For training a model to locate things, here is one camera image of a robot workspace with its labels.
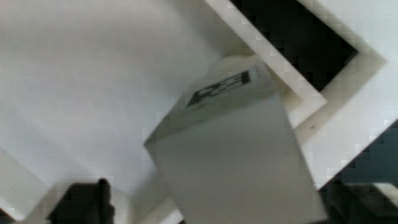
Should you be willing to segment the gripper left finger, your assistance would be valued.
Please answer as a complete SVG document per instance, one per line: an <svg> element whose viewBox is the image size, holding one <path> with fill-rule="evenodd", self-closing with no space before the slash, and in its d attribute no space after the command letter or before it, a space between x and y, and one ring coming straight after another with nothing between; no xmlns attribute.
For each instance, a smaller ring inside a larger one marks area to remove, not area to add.
<svg viewBox="0 0 398 224"><path fill-rule="evenodd" d="M47 217L52 224L114 224L116 208L111 203L111 184L75 183Z"/></svg>

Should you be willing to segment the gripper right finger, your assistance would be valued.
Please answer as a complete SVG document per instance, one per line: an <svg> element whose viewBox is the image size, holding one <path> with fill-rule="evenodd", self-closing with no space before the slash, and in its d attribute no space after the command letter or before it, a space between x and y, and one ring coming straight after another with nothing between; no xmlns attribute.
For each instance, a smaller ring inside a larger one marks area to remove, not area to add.
<svg viewBox="0 0 398 224"><path fill-rule="evenodd" d="M336 180L322 196L327 224L398 224L398 184Z"/></svg>

